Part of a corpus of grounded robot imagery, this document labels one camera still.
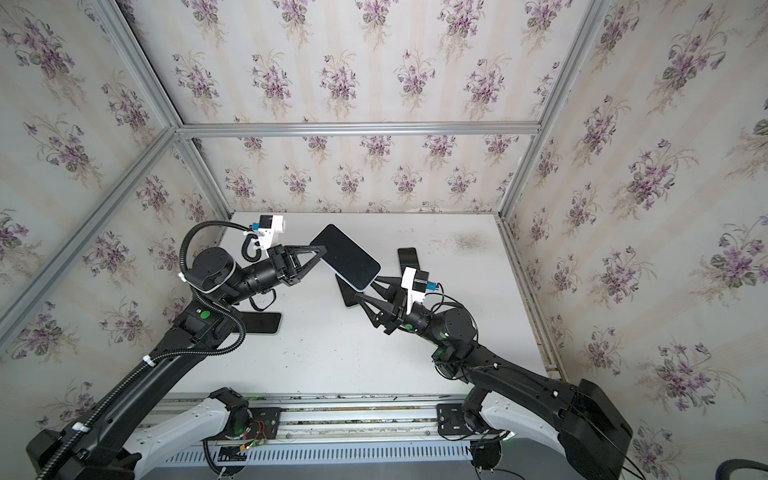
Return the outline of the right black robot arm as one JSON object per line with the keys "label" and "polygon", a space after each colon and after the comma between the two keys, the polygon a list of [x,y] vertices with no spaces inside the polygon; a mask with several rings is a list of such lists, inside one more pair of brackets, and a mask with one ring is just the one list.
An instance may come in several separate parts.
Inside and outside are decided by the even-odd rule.
{"label": "right black robot arm", "polygon": [[373,287],[375,296],[355,295],[371,324],[433,344],[436,371],[470,385],[462,415],[473,433],[526,436],[561,453],[585,479],[621,476],[633,430],[597,384],[552,379],[495,354],[480,343],[471,312],[450,296],[426,306],[432,290],[408,289],[398,277],[379,277]]}

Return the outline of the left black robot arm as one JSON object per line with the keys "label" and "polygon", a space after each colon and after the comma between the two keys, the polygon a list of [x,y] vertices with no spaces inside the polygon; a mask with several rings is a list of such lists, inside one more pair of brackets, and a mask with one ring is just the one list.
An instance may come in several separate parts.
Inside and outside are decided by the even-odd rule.
{"label": "left black robot arm", "polygon": [[191,302],[161,341],[100,401],[54,431],[45,429],[26,451],[40,479],[136,479],[149,468],[149,448],[129,439],[166,394],[207,357],[226,355],[245,340],[237,304],[293,286],[325,255],[323,246],[271,247],[241,267],[211,247],[180,267]]}

